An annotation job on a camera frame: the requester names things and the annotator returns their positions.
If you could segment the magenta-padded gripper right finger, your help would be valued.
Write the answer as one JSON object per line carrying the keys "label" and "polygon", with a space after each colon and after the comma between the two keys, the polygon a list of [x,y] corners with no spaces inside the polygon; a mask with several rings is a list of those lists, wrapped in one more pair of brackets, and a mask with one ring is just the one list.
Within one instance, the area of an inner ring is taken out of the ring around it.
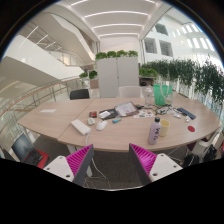
{"label": "magenta-padded gripper right finger", "polygon": [[182,169],[166,154],[154,154],[132,143],[129,144],[129,155],[143,186]]}

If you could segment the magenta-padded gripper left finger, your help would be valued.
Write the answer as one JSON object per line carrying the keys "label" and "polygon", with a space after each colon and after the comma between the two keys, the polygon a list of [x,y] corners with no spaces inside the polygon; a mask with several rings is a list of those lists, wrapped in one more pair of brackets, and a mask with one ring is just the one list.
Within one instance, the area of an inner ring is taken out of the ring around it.
{"label": "magenta-padded gripper left finger", "polygon": [[68,156],[58,156],[44,170],[78,186],[83,186],[93,155],[94,147],[90,144]]}

